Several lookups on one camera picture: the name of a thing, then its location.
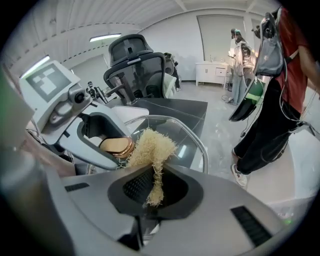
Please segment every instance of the floor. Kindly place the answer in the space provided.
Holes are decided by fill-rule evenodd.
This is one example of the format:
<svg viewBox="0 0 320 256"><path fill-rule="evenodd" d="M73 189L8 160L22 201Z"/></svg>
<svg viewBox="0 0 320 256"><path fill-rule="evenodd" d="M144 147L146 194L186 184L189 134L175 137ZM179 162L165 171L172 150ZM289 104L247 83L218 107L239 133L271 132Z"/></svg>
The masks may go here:
<svg viewBox="0 0 320 256"><path fill-rule="evenodd" d="M208 102L207 112L201 134L201 141L207 148L209 157L209 174L234 181L230 171L233 164L231 150L240 140L240 134L246 128L247 121L230 122L229 116L236 106L222 100L223 95L230 94L221 84L204 83L196 86L195 82L183 82L175 99ZM257 109L249 117L249 124L254 119Z"/></svg>
<svg viewBox="0 0 320 256"><path fill-rule="evenodd" d="M240 134L246 128L247 120L229 121L229 116L236 106L222 100L226 94L229 95L230 92L224 90L221 84L205 83L197 87L195 82L183 82L181 90L174 95L174 98L208 102L200 139L207 149L209 174L235 182L231 172L233 164L231 151L240 141ZM260 107L257 107L249 116L249 126L258 116L259 110ZM308 113L309 119L313 120L311 114ZM290 221L300 220L304 216L312 202L311 195L317 193L320 184L320 160L316 160L317 156L313 154L313 151L319 152L319 141L314 140L308 132L297 133L294 136L298 142L292 143L294 142L292 140L279 160L252 173L245 188L250 194L273 208L280 217ZM309 146L306 145L301 152L301 144L307 139L310 140ZM314 148L310 149L310 152L308 149L311 143ZM297 164L293 158L298 160L301 154L305 160ZM305 193L299 193L299 190L304 190Z"/></svg>

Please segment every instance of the gray backpack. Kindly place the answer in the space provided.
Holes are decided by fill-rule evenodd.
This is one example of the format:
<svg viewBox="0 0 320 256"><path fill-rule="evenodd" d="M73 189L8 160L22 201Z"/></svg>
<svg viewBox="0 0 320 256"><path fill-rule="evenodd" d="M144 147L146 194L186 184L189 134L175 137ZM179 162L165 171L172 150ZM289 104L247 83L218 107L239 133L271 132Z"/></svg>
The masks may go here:
<svg viewBox="0 0 320 256"><path fill-rule="evenodd" d="M267 12L265 17L257 26L257 30L253 30L255 36L260 41L259 55L255 62L253 73L258 76L277 77L285 70L287 74L287 65L298 54L296 50L292 55L285 57L284 51L278 31L278 24L281 18L280 7L277 11Z"/></svg>

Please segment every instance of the clear plastic container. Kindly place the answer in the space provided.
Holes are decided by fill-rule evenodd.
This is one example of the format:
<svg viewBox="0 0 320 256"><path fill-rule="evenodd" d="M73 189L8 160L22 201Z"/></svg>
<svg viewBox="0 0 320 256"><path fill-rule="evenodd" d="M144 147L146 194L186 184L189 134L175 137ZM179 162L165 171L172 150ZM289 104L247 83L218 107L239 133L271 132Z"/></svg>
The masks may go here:
<svg viewBox="0 0 320 256"><path fill-rule="evenodd" d="M126 122L125 125L135 143L146 128L173 140L177 150L166 163L208 173L209 160L205 146L198 136L180 120L165 115L143 115Z"/></svg>

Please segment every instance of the white robot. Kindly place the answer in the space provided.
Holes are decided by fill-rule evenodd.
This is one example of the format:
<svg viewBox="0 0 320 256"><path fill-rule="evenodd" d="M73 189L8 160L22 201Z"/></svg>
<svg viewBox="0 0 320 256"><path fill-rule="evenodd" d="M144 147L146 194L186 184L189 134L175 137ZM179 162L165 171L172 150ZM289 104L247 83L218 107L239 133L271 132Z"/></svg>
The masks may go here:
<svg viewBox="0 0 320 256"><path fill-rule="evenodd" d="M120 138L130 133L109 107L93 102L79 81L54 60L20 79L20 88L34 110L33 120L39 133L52 149L68 150L85 162L115 170L119 166L117 159L89 139Z"/></svg>

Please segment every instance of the sponge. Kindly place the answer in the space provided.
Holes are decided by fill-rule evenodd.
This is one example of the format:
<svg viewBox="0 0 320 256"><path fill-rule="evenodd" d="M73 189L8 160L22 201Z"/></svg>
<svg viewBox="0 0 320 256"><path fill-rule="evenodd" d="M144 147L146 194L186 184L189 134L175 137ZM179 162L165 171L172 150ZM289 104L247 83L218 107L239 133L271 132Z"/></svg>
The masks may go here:
<svg viewBox="0 0 320 256"><path fill-rule="evenodd" d="M176 151L176 143L169 137L147 128L136 142L133 152L128 156L126 167L152 164L154 170L153 189L148 195L147 204L157 207L164 199L162 190L162 169L164 161Z"/></svg>

